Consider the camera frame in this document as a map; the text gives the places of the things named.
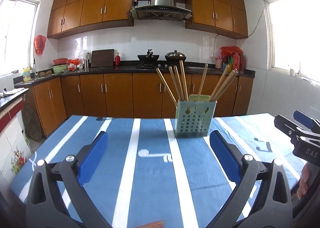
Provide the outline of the person's right hand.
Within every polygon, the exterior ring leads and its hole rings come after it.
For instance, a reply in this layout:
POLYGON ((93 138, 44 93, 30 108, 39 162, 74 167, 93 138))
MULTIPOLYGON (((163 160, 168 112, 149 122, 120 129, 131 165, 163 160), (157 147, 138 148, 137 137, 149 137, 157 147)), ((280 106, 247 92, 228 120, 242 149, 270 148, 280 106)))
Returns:
POLYGON ((297 198, 300 200, 306 193, 308 192, 309 189, 309 180, 310 177, 310 171, 308 168, 308 164, 305 164, 305 166, 302 169, 302 175, 299 181, 299 188, 297 190, 297 198))

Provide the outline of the person's left hand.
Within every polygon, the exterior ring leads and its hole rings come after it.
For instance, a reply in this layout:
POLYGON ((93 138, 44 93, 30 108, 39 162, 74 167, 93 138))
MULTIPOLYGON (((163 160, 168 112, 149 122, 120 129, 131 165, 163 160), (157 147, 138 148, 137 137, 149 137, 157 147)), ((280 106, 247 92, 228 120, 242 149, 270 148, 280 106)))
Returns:
POLYGON ((159 220, 159 221, 154 221, 151 223, 138 226, 136 228, 164 228, 164 224, 165 224, 164 220, 159 220))

